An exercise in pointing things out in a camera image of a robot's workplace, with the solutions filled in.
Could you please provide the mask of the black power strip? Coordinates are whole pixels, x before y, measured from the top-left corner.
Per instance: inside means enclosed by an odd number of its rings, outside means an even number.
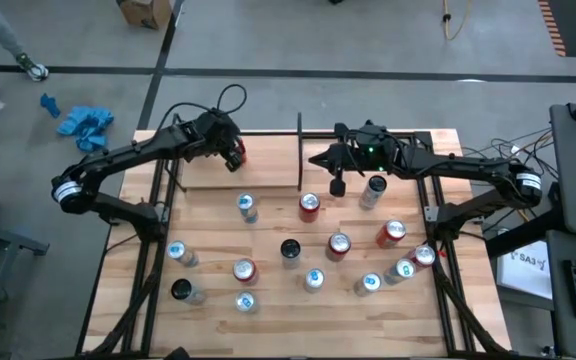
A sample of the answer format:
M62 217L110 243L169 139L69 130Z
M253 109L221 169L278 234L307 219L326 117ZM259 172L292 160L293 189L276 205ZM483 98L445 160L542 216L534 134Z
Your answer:
M515 173L512 171L504 172L503 170L493 170L486 176L484 181L496 188L498 191L511 191L520 188Z

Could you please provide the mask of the brown cardboard box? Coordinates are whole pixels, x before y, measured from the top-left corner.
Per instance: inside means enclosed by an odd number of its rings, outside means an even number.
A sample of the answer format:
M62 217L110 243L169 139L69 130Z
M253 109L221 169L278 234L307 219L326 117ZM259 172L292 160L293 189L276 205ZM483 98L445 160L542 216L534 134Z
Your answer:
M116 3L128 24L142 28L160 30L172 15L169 0L116 0Z

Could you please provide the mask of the white paper sign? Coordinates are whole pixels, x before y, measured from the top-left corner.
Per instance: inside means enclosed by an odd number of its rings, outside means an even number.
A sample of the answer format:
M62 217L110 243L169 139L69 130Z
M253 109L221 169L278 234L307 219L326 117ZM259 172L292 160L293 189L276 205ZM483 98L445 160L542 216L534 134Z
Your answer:
M497 258L498 285L552 299L548 245L536 241Z

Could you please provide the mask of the large blue cloth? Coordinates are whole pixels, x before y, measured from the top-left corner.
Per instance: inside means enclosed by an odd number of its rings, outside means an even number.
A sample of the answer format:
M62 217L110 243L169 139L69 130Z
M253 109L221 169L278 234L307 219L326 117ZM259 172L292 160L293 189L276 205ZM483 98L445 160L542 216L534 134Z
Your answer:
M113 121L114 114L106 108L75 106L56 132L72 137L80 151L92 153L107 146L105 130Z

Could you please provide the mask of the black desk beam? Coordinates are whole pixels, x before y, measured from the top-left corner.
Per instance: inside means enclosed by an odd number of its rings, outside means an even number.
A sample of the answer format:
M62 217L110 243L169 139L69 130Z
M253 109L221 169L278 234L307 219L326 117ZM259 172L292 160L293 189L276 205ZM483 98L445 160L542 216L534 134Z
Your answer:
M488 240L486 242L488 257L493 259L532 244L544 238L547 231L565 229L563 211L560 208L553 208L527 223Z

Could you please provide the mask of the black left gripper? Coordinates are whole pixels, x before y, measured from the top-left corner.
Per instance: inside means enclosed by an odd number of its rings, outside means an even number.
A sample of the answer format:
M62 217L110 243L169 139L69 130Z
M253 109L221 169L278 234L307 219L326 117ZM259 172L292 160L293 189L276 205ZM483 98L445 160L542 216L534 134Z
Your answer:
M241 131L228 114L216 110L204 112L195 120L195 128L203 140L195 151L196 156L220 155L230 172L243 165L236 142Z

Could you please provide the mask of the red soda can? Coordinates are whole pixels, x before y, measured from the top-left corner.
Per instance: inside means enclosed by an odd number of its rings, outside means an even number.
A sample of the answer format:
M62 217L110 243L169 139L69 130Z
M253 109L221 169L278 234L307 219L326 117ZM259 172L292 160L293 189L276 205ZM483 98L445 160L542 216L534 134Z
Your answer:
M422 244L411 249L406 257L414 264L417 271L422 271L433 266L436 253L429 245Z

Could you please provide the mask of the blue silver Red Bull can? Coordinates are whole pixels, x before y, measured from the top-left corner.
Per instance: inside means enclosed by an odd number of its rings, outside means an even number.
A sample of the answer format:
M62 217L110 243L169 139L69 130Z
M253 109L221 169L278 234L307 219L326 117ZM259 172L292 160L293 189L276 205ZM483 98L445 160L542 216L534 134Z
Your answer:
M251 193L241 193L237 197L237 207L245 223L255 223L258 220L256 199Z

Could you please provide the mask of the silver sugar-free Red Bull can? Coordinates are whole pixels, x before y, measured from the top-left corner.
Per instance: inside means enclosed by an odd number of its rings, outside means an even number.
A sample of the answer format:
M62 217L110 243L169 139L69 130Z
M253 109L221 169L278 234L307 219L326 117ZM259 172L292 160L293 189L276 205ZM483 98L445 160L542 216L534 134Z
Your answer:
M363 275L354 284L354 293L359 297L365 297L376 293L381 287L382 281L379 274L371 272Z
M304 289L309 293L319 292L325 283L325 274L319 268L307 271L304 277Z
M257 311L258 301L250 291L241 291L235 297L235 307L243 313L254 313Z
M412 279L415 274L415 264L407 258L401 258L394 265L387 268L383 276L386 284L396 285L405 280Z
M182 241L173 241L167 246L167 255L184 267L194 267L199 263L199 258L195 251Z

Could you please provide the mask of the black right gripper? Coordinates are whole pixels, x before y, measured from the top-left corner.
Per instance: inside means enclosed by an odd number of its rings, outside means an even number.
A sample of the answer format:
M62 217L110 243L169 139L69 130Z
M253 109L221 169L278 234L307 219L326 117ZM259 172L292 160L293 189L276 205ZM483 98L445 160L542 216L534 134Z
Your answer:
M400 168L398 161L401 159L403 143L384 126L367 121L359 129L350 129L344 123L336 123L334 134L337 142L308 160L310 164L331 173L333 179L329 190L334 197L345 195L345 171L355 171L364 177L366 172L391 174Z

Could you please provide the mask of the orange Fanta can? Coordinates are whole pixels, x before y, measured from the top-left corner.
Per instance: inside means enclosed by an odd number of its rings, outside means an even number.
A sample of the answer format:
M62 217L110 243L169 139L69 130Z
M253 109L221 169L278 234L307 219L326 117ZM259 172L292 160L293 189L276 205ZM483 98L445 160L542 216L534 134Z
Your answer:
M385 222L377 232L375 242L380 248L395 247L407 234L405 225L399 220Z

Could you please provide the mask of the white Celsius can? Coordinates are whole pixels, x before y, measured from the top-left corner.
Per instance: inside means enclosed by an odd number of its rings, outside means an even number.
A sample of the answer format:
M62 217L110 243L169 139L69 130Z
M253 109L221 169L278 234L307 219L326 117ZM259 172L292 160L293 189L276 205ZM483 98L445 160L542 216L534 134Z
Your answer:
M380 175L372 176L359 197L359 206L363 209L373 209L387 188L387 181Z
M176 280L170 292L174 299L189 305L201 305L206 300L204 292L185 278Z
M295 239L286 239L280 246L282 265L285 269L296 269L300 264L301 245Z

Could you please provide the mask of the red Fanta strawberry can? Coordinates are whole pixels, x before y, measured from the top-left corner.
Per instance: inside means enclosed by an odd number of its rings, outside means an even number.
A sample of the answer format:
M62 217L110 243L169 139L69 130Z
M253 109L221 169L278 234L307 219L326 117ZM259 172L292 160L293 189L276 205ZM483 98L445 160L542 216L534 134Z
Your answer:
M258 281L259 271L252 259L242 258L233 265L233 276L245 286L253 286Z

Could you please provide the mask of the red Coca-Cola Star Wars can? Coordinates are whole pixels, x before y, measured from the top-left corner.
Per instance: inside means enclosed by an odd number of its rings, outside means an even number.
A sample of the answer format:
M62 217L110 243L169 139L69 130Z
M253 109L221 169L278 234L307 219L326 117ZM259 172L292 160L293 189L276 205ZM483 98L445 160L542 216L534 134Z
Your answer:
M351 240L348 235L341 232L333 233L327 243L326 257L333 262L340 262L351 249Z

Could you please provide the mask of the small blue cloth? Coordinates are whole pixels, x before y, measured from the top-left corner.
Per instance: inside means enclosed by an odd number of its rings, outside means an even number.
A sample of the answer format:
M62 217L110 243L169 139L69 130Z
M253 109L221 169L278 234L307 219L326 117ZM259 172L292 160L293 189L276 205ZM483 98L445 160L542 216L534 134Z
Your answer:
M44 93L40 97L40 106L44 108L53 118L57 119L61 111L57 106L56 99Z

